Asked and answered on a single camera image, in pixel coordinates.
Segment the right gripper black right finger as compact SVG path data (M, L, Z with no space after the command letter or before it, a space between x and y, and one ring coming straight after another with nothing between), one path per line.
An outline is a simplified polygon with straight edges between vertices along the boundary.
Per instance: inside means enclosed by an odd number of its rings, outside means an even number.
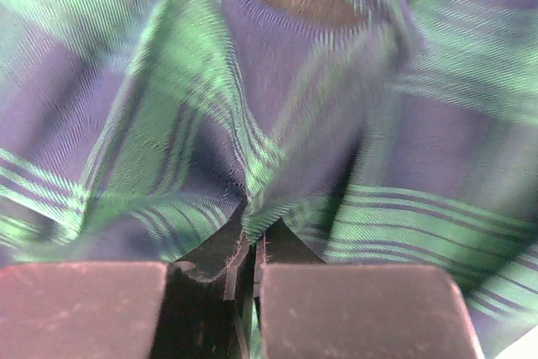
M255 299L265 358L483 357L447 272L328 264L281 220L256 244Z

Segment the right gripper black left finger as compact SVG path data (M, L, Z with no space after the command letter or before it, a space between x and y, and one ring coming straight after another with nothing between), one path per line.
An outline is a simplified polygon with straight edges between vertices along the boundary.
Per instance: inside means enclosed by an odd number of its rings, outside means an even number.
M247 358L252 249L240 213L174 262L1 271L4 358Z

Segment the green plaid skirt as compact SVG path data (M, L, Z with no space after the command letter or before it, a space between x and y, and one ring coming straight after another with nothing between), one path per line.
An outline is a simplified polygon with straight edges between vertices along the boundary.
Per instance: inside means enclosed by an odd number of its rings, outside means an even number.
M186 255L238 213L417 263L537 355L537 0L1 0L1 263Z

